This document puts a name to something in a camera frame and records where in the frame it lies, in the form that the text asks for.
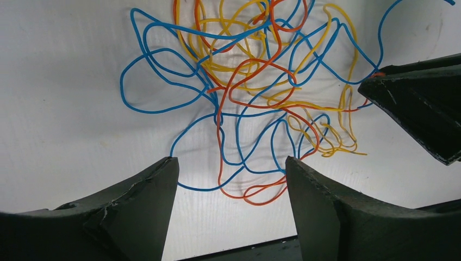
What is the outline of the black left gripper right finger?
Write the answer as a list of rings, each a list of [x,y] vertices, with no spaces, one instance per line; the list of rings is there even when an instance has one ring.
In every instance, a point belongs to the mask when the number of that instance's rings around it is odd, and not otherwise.
[[[304,260],[460,260],[460,200],[410,209],[349,188],[294,157],[285,167]]]

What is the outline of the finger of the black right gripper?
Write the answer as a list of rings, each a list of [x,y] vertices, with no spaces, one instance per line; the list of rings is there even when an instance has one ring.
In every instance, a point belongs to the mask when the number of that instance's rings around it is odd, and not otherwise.
[[[399,73],[408,73],[414,71],[430,70],[430,69],[439,69],[444,67],[450,67],[460,65],[460,53],[452,54],[445,57],[418,61],[411,64],[405,65],[389,65],[379,69],[379,72],[384,73],[385,75],[399,74]]]
[[[359,93],[388,114],[432,157],[460,161],[460,67],[411,70],[387,66]]]

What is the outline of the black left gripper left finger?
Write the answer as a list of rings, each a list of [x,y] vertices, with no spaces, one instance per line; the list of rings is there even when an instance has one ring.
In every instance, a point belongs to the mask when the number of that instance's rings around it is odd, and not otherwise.
[[[1,213],[1,260],[161,260],[178,176],[165,157],[56,209]]]

